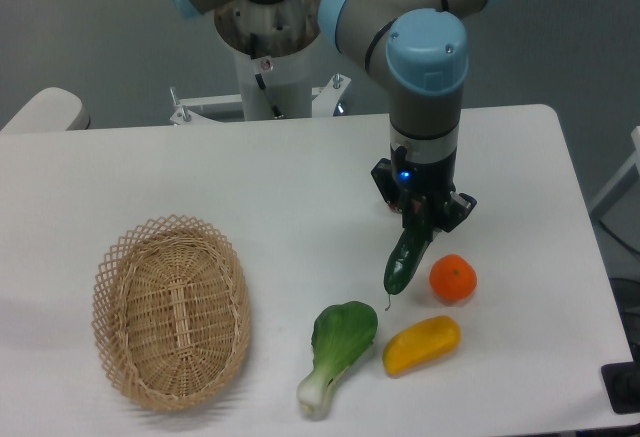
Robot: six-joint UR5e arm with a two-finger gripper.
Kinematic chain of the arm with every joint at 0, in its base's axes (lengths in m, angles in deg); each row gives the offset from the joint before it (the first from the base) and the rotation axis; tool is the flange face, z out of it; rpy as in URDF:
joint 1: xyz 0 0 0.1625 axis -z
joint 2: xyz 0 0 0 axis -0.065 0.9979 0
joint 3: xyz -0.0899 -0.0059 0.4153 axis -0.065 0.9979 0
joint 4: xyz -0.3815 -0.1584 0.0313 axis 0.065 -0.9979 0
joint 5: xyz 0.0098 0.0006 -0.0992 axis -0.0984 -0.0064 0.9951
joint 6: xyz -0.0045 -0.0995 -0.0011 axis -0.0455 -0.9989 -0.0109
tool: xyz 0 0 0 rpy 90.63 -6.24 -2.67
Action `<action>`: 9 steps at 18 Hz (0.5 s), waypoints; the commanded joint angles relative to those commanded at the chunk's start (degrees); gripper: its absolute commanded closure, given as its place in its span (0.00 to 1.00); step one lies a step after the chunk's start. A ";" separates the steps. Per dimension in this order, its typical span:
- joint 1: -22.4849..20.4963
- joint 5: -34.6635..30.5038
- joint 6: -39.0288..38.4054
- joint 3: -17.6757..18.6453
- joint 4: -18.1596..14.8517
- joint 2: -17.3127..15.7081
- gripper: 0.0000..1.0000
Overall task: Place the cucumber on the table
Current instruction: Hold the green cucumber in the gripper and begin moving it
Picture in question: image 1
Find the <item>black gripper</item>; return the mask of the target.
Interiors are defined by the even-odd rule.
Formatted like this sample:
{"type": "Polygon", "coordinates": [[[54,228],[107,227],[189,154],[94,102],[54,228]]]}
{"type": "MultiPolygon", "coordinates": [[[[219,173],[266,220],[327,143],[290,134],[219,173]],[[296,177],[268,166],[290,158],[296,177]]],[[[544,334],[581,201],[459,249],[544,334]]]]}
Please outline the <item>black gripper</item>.
{"type": "Polygon", "coordinates": [[[450,233],[464,222],[477,205],[477,200],[455,192],[453,183],[457,148],[436,162],[417,163],[409,159],[409,151],[400,146],[391,158],[382,158],[372,169],[372,178],[384,202],[402,215],[404,229],[420,227],[424,208],[431,217],[431,238],[450,233]]]}

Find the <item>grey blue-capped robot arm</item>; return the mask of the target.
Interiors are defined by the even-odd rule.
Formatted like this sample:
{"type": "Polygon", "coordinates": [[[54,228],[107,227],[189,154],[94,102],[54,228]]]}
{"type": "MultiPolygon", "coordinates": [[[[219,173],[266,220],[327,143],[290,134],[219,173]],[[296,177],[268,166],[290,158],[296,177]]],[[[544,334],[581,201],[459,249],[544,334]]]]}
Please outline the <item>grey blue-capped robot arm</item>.
{"type": "Polygon", "coordinates": [[[431,240],[474,200],[453,183],[468,42],[463,19],[500,0],[172,0],[212,14],[233,52],[248,120],[307,117],[307,57],[319,37],[389,97],[390,155],[372,172],[406,235],[431,240]]]}

